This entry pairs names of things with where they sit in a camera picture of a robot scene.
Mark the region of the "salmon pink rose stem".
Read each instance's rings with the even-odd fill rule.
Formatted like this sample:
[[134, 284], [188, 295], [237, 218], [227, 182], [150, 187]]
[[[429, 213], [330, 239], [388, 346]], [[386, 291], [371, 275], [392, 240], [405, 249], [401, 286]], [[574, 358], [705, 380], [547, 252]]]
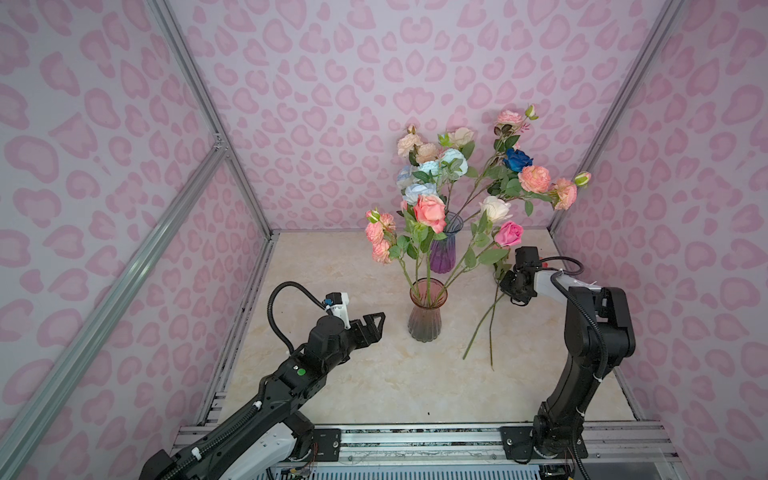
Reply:
[[403, 199], [400, 206], [405, 219], [405, 247], [401, 260], [413, 261], [412, 272], [403, 267], [405, 277], [411, 284], [409, 292], [421, 306], [431, 307], [434, 300], [430, 252], [433, 241], [445, 237], [446, 206], [437, 194], [419, 194], [412, 203]]

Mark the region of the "coral pink rose stem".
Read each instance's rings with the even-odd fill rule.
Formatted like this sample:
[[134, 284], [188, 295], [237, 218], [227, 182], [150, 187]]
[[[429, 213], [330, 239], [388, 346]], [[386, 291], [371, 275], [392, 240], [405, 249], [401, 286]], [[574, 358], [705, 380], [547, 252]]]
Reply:
[[484, 173], [482, 178], [490, 178], [492, 182], [485, 188], [488, 196], [479, 203], [479, 209], [468, 216], [468, 219], [479, 217], [493, 207], [505, 205], [506, 213], [499, 213], [496, 219], [507, 218], [510, 213], [509, 203], [520, 200], [524, 202], [525, 213], [532, 215], [535, 199], [548, 203], [554, 211], [568, 210], [576, 201], [579, 188], [585, 188], [592, 175], [580, 172], [573, 180], [559, 178], [553, 181], [547, 168], [541, 166], [525, 166], [516, 172], [507, 166], [495, 166]]

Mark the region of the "red glass vase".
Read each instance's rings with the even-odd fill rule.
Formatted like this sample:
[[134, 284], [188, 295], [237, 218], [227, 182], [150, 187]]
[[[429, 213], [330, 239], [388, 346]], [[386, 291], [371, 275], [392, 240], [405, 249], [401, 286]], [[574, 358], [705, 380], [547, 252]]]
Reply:
[[413, 303], [407, 322], [410, 336], [421, 343], [434, 341], [442, 329], [441, 308], [448, 299], [448, 290], [438, 279], [420, 278], [409, 296]]

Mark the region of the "white blue rose stem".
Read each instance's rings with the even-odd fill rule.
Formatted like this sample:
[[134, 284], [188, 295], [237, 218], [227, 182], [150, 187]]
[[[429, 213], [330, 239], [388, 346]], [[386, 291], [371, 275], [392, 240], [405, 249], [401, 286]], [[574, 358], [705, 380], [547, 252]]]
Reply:
[[406, 165], [398, 172], [396, 185], [400, 191], [404, 191], [407, 187], [413, 184], [415, 179], [413, 172], [415, 170], [417, 170], [417, 167]]

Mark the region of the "cream white rose stem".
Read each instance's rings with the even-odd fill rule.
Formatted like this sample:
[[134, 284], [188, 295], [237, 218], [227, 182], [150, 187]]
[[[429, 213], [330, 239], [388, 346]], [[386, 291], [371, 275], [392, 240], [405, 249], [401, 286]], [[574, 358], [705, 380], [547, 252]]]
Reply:
[[498, 227], [506, 221], [512, 220], [511, 203], [495, 196], [486, 197], [480, 204], [479, 219], [476, 222], [488, 222], [492, 227]]

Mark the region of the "red pink rose stem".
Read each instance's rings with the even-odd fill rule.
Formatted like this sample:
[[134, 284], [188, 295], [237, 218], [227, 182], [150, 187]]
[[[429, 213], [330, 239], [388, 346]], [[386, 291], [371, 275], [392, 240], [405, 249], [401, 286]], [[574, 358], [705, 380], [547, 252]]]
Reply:
[[[509, 271], [509, 270], [510, 270], [510, 268], [511, 268], [511, 265], [510, 265], [510, 264], [507, 264], [507, 263], [499, 263], [499, 264], [494, 264], [493, 279], [494, 279], [494, 282], [495, 282], [495, 289], [496, 289], [496, 287], [499, 287], [499, 282], [500, 282], [500, 280], [501, 280], [502, 276], [503, 276], [503, 275], [504, 275], [504, 274], [505, 274], [507, 271]], [[492, 303], [490, 304], [490, 306], [489, 306], [489, 307], [486, 309], [486, 311], [485, 311], [485, 313], [482, 315], [482, 317], [481, 317], [481, 318], [478, 320], [478, 322], [477, 322], [477, 324], [476, 324], [476, 326], [475, 326], [475, 328], [474, 328], [474, 330], [473, 330], [473, 333], [472, 333], [472, 335], [471, 335], [471, 337], [470, 337], [470, 339], [469, 339], [469, 342], [467, 343], [467, 345], [466, 345], [466, 347], [465, 347], [465, 350], [464, 350], [464, 352], [463, 352], [463, 354], [462, 354], [462, 359], [463, 359], [463, 360], [466, 360], [466, 359], [468, 358], [468, 356], [469, 356], [469, 353], [470, 353], [470, 351], [471, 351], [471, 349], [472, 349], [472, 347], [473, 347], [473, 345], [474, 345], [474, 343], [475, 343], [475, 341], [476, 341], [476, 339], [477, 339], [477, 336], [478, 336], [478, 334], [479, 334], [479, 332], [480, 332], [480, 329], [481, 329], [481, 327], [482, 327], [482, 326], [483, 326], [483, 325], [484, 325], [486, 322], [488, 322], [488, 323], [489, 323], [489, 320], [490, 320], [490, 307], [492, 306], [492, 304], [493, 304], [493, 301], [492, 301]]]

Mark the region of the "cream rose flower stem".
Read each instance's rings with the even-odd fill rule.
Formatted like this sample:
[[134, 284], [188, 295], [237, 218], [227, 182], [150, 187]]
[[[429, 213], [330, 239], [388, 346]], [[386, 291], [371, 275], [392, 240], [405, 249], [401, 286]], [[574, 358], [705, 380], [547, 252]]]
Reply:
[[458, 175], [464, 176], [469, 169], [469, 159], [474, 152], [475, 132], [467, 127], [459, 127], [448, 133], [450, 147], [459, 151], [464, 160], [458, 167]]

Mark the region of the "dark blue rose stem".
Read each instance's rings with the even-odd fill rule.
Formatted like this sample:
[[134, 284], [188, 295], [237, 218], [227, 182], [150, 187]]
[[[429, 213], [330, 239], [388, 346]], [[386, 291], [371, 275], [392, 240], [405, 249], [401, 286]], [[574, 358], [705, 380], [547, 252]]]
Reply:
[[533, 159], [523, 150], [508, 149], [505, 156], [496, 160], [487, 172], [491, 184], [486, 192], [504, 200], [520, 198], [523, 189], [519, 175], [524, 168], [532, 165]]

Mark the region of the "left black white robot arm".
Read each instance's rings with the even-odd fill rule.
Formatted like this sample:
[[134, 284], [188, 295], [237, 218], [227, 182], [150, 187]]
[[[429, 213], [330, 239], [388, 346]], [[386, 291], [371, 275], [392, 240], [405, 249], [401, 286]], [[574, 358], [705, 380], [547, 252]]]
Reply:
[[386, 315], [365, 315], [344, 323], [333, 315], [318, 319], [308, 340], [271, 374], [256, 395], [202, 439], [171, 456], [155, 453], [141, 479], [219, 479], [272, 427], [288, 420], [326, 384], [330, 371], [353, 351], [379, 342]]

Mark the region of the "pink carnation flower stem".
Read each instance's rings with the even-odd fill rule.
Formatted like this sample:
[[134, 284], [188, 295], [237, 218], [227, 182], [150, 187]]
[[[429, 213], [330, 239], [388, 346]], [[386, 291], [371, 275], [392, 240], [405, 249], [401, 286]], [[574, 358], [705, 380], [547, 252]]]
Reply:
[[531, 123], [537, 119], [534, 105], [529, 105], [523, 113], [505, 109], [498, 114], [493, 126], [492, 152], [474, 177], [472, 190], [464, 203], [455, 211], [456, 214], [462, 215], [481, 194], [486, 193], [485, 188], [491, 183], [491, 180], [482, 178], [482, 175], [490, 170], [496, 160], [503, 158], [508, 149], [522, 150], [519, 145], [522, 134], [528, 131]]

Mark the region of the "purple blue glass vase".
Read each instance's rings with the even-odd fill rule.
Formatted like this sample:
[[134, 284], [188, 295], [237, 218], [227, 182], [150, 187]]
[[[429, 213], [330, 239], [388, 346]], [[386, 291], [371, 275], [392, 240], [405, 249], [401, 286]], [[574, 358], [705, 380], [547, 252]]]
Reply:
[[464, 220], [457, 214], [446, 214], [445, 238], [431, 245], [430, 269], [436, 274], [450, 273], [457, 262], [456, 236], [463, 229]]

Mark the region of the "magenta rose flower stem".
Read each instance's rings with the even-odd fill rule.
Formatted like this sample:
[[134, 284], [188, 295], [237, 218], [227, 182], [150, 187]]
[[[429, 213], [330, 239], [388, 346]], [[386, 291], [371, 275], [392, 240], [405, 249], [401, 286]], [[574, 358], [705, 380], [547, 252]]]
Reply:
[[445, 281], [444, 289], [448, 290], [458, 278], [481, 265], [494, 265], [506, 260], [511, 248], [522, 243], [524, 227], [512, 220], [498, 227], [492, 227], [488, 222], [476, 222], [469, 245], [462, 258], [451, 271]]

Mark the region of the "peach carnation flower stem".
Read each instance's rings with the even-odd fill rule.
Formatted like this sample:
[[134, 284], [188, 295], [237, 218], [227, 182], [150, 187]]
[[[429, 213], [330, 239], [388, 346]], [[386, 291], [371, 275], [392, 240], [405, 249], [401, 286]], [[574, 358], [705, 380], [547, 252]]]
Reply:
[[439, 172], [438, 159], [441, 153], [441, 147], [425, 142], [413, 125], [407, 126], [406, 133], [397, 141], [397, 154], [407, 161], [405, 171], [410, 174], [419, 171], [436, 176]]

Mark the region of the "large pink peony stem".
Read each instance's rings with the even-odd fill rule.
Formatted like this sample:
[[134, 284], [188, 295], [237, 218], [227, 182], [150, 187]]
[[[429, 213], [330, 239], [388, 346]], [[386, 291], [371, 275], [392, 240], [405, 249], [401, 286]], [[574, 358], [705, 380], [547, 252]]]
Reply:
[[396, 261], [408, 282], [409, 292], [416, 295], [416, 281], [407, 271], [405, 257], [411, 240], [407, 235], [397, 233], [395, 218], [392, 214], [380, 212], [377, 208], [366, 212], [367, 225], [365, 235], [371, 244], [373, 260], [382, 265]]

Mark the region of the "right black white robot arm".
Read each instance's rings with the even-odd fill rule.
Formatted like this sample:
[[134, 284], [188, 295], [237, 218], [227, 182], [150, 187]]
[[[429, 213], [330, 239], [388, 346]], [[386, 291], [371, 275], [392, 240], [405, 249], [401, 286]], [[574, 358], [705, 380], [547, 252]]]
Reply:
[[581, 465], [588, 457], [582, 438], [588, 406], [605, 377], [634, 354], [636, 338], [624, 290], [584, 283], [573, 272], [547, 267], [550, 260], [535, 247], [517, 248], [500, 287], [517, 306], [542, 295], [564, 303], [568, 357], [532, 425], [502, 427], [500, 434], [508, 460], [528, 464], [571, 457]]

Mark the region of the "white lavender rose stem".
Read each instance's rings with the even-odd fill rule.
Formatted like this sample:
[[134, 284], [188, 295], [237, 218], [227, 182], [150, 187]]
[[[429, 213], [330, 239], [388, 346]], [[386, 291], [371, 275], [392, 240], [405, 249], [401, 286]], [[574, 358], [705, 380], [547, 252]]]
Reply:
[[413, 183], [407, 186], [402, 192], [401, 206], [415, 206], [422, 196], [436, 196], [436, 185], [433, 183], [420, 184]]

